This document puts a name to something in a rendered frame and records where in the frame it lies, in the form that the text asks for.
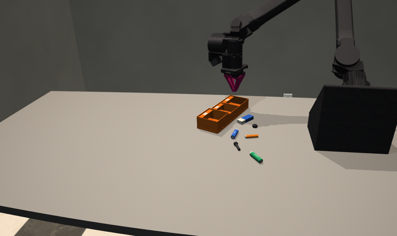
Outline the blue aa battery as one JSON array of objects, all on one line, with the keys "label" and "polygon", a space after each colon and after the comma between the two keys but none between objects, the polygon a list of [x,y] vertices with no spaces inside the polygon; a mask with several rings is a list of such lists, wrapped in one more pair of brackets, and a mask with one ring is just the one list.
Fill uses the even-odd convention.
[{"label": "blue aa battery", "polygon": [[232,135],[231,135],[231,138],[232,138],[232,139],[235,139],[235,137],[236,137],[236,135],[238,134],[238,132],[239,132],[239,130],[238,130],[238,129],[235,129],[234,132],[233,132]]}]

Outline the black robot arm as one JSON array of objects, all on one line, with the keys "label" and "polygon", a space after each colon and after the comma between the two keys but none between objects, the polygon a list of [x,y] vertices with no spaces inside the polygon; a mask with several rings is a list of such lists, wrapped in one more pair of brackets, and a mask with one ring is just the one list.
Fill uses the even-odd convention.
[{"label": "black robot arm", "polygon": [[[213,33],[208,40],[208,60],[211,65],[222,63],[222,68],[231,69],[230,55],[235,57],[242,53],[245,39],[268,20],[299,1],[269,0],[257,9],[233,19],[230,32]],[[332,72],[343,79],[342,85],[370,86],[363,61],[360,61],[360,50],[355,46],[352,0],[335,0],[335,11],[336,52]]]}]

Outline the blue rectangular block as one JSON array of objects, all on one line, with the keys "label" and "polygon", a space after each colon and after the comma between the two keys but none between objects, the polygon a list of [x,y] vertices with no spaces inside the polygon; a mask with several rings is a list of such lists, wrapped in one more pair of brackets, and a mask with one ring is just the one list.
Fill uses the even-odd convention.
[{"label": "blue rectangular block", "polygon": [[242,125],[242,124],[244,124],[246,122],[249,122],[250,120],[253,120],[253,117],[254,116],[248,114],[248,115],[246,115],[246,116],[244,116],[244,117],[242,117],[240,119],[237,119],[237,123]]}]

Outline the orange rack of three bins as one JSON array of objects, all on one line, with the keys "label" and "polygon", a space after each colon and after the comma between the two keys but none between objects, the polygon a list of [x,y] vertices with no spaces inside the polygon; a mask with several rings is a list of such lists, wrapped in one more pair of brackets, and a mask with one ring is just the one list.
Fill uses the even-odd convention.
[{"label": "orange rack of three bins", "polygon": [[249,99],[230,95],[197,116],[197,128],[220,133],[226,126],[249,108]]}]

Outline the green aa battery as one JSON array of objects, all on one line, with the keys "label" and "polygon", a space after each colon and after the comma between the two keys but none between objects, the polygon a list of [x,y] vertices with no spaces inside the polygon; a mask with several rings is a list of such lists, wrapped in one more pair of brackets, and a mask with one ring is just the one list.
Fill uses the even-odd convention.
[{"label": "green aa battery", "polygon": [[249,154],[251,157],[253,157],[258,163],[262,163],[263,159],[260,158],[257,154],[255,154],[253,151],[250,152]]}]

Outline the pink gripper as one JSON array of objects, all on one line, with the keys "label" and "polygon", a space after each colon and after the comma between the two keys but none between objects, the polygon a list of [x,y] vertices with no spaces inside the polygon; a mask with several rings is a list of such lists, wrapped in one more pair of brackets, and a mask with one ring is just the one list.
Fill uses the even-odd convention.
[{"label": "pink gripper", "polygon": [[[230,55],[227,53],[227,55]],[[248,68],[248,65],[242,64],[242,53],[233,56],[231,56],[231,69],[226,69],[222,68],[221,73],[224,73],[224,76],[229,83],[229,86],[231,87],[232,92],[236,92],[238,90],[238,87],[240,83],[242,82],[242,79],[245,76],[245,71],[244,69]],[[234,79],[236,80],[234,84]]]}]

